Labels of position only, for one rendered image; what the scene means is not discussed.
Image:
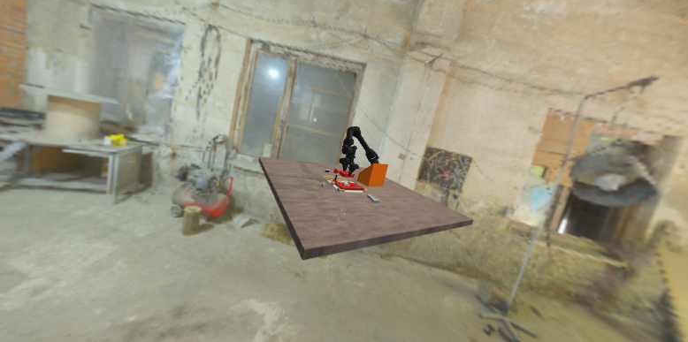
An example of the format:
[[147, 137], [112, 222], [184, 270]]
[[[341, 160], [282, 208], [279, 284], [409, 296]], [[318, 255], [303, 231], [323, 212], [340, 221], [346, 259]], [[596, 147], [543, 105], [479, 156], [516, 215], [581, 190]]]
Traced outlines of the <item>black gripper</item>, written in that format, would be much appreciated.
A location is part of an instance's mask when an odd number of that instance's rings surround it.
[[359, 169], [359, 165], [354, 162], [355, 156], [353, 155], [346, 155], [347, 158], [349, 158], [350, 163], [342, 163], [343, 166], [343, 171], [346, 171], [348, 165], [349, 165], [349, 172], [348, 175], [350, 176], [355, 169]]

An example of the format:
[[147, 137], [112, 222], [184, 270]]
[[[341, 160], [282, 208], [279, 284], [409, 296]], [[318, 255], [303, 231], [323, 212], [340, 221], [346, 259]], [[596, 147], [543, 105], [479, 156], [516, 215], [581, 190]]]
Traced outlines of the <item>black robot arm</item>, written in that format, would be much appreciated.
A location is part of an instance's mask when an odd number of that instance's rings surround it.
[[[359, 140], [359, 142], [361, 143], [361, 145], [363, 146], [364, 150], [366, 151], [365, 155], [367, 156], [369, 162], [371, 162], [371, 164], [379, 163], [377, 153], [368, 146], [368, 144], [364, 140], [363, 136], [361, 135], [361, 131], [360, 131], [360, 128], [358, 126], [350, 126], [347, 129], [347, 137], [343, 141], [343, 146], [342, 146], [343, 148], [342, 148], [341, 152], [344, 155], [353, 155], [353, 156], [355, 155], [357, 147], [355, 145], [351, 146], [354, 144], [353, 136], [356, 137]], [[349, 160], [349, 158], [347, 158], [345, 156], [344, 158], [340, 158], [340, 163], [350, 163], [350, 160]]]

